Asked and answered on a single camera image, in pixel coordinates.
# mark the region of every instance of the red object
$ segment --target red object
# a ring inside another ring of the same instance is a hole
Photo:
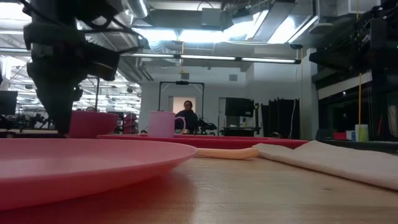
[[[198,150],[167,142],[106,139],[0,139],[0,145],[0,210],[140,182],[166,173]]]
[[[291,139],[274,139],[274,138],[254,138],[254,137],[227,137],[227,136],[194,136],[180,135],[174,138],[150,138],[146,134],[107,134],[97,136],[101,139],[128,139],[128,140],[146,140],[146,141],[163,141],[187,144],[199,148],[208,149],[245,149],[259,143],[273,144],[285,146],[295,149],[308,141],[291,140]]]
[[[346,133],[335,133],[334,139],[335,140],[347,140],[347,134]]]
[[[93,111],[72,111],[70,138],[95,138],[99,134],[111,134],[118,125],[119,116]]]

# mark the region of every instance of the wall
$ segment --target wall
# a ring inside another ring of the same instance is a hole
[[[162,92],[162,100],[160,104],[161,110],[168,110],[170,96],[186,96],[196,97],[197,99],[197,115],[201,115],[201,93],[187,86],[177,86],[171,84]],[[205,107],[203,116],[210,122],[218,123],[218,98],[237,97],[245,98],[246,89],[244,86],[233,85],[214,85],[205,84]],[[139,117],[139,130],[146,129],[148,124],[149,112],[158,109],[159,100],[159,82],[144,83],[142,85],[141,112]]]
[[[308,55],[303,60],[303,80],[301,65],[254,63],[246,73],[238,75],[238,82],[233,83],[227,76],[236,72],[234,68],[207,68],[192,71],[201,71],[191,78],[195,81],[205,82],[205,107],[204,117],[211,123],[218,124],[218,100],[225,97],[249,98],[256,103],[268,105],[269,100],[276,98],[299,99],[302,120],[302,136],[305,139],[315,138],[318,129],[318,93],[312,84],[311,76],[316,72],[316,65],[308,61]],[[155,73],[156,80],[180,80],[179,74]],[[197,114],[201,115],[201,92],[194,86],[169,85],[162,92],[161,110],[168,110],[170,96],[195,97],[197,99]],[[145,129],[150,111],[158,109],[159,82],[144,83],[142,85],[142,103],[139,118],[139,129]],[[259,124],[262,123],[261,110]]]
[[[288,100],[299,98],[300,83],[297,80],[297,67],[297,65],[255,63],[246,72],[246,98],[254,99],[260,105],[268,105],[269,100],[276,98]],[[262,127],[261,114],[260,107],[260,127]],[[262,129],[258,136],[263,136]]]
[[[319,129],[318,91],[312,76],[317,73],[317,65],[309,61],[309,56],[315,50],[308,49],[307,56],[303,59],[303,79],[300,88],[300,117],[302,139],[315,139]]]
[[[367,82],[372,81],[372,72],[368,71],[362,74],[361,83],[365,84]],[[326,86],[324,88],[319,89],[319,100],[322,100],[328,96],[334,95],[336,93],[341,93],[342,91],[349,90],[350,88],[354,88],[359,86],[359,76],[349,78],[347,80]]]

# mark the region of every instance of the fluorescent light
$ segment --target fluorescent light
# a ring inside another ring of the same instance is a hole
[[[36,95],[36,93],[34,93],[34,92],[20,92],[20,91],[18,91],[18,95],[22,95],[22,96],[24,96],[24,95]]]
[[[22,35],[23,30],[0,30],[0,34]]]
[[[295,63],[296,60],[276,58],[242,58],[242,62]]]
[[[174,55],[170,54],[146,54],[146,53],[134,53],[126,54],[131,57],[146,57],[146,58],[174,58]]]
[[[128,84],[128,83],[126,83],[126,84],[112,84],[112,83],[110,83],[109,85],[100,85],[99,87],[100,87],[100,88],[127,87],[127,84]],[[86,84],[83,84],[83,85],[80,85],[80,87],[92,87],[92,88],[97,88],[97,85],[96,85],[96,84],[95,84],[95,85],[86,85]]]
[[[181,58],[187,59],[207,59],[207,60],[235,60],[235,57],[224,56],[204,56],[204,55],[181,55]]]
[[[290,40],[288,40],[288,43],[292,43],[293,41],[295,41],[298,37],[300,37],[304,31],[306,31],[315,21],[318,20],[318,16],[315,16],[314,18],[312,18],[310,20],[310,22],[308,22],[302,29],[300,29],[292,38],[290,38]]]
[[[183,30],[180,40],[190,43],[220,43],[227,41],[222,31],[213,30]]]
[[[158,40],[177,40],[177,34],[172,29],[133,29],[137,33],[143,35],[149,41]]]
[[[253,28],[246,35],[246,40],[252,39],[254,37],[254,35],[260,29],[260,26],[261,26],[262,22],[264,22],[264,20],[266,19],[267,15],[268,15],[268,12],[269,12],[268,10],[264,10],[264,11],[261,12],[260,16],[255,21]]]
[[[23,105],[25,107],[43,107],[43,105]]]
[[[294,20],[288,16],[283,23],[275,30],[272,37],[267,41],[269,44],[284,44],[293,35],[295,30]]]

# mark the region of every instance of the wooden tabletop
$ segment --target wooden tabletop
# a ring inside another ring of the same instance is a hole
[[[277,162],[194,158],[102,194],[0,212],[0,223],[398,223],[398,192]]]

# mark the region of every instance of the pink handle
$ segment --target pink handle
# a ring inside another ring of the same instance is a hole
[[[176,120],[176,119],[181,119],[181,120],[184,122],[184,128],[182,129],[182,132],[180,133],[180,134],[183,134],[184,131],[185,131],[185,118],[183,118],[183,117],[176,117],[176,118],[174,118],[174,120]]]

